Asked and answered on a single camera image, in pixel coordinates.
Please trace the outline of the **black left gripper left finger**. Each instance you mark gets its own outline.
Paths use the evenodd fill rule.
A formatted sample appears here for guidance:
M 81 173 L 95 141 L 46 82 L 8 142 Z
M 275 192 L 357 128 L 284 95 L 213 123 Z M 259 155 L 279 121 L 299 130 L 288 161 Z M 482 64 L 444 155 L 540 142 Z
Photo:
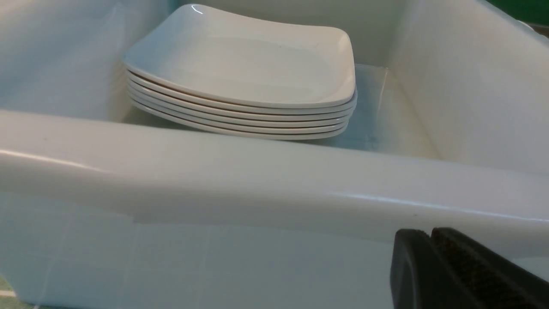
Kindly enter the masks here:
M 420 230 L 396 232 L 390 267 L 395 309 L 482 309 L 459 283 L 431 237 Z

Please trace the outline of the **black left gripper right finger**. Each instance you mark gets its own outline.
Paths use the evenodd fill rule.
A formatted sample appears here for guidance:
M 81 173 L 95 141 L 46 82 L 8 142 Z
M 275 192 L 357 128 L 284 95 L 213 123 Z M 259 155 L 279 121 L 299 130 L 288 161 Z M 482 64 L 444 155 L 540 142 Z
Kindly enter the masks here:
M 485 309 L 547 309 L 549 284 L 478 241 L 450 227 L 431 239 L 452 271 Z

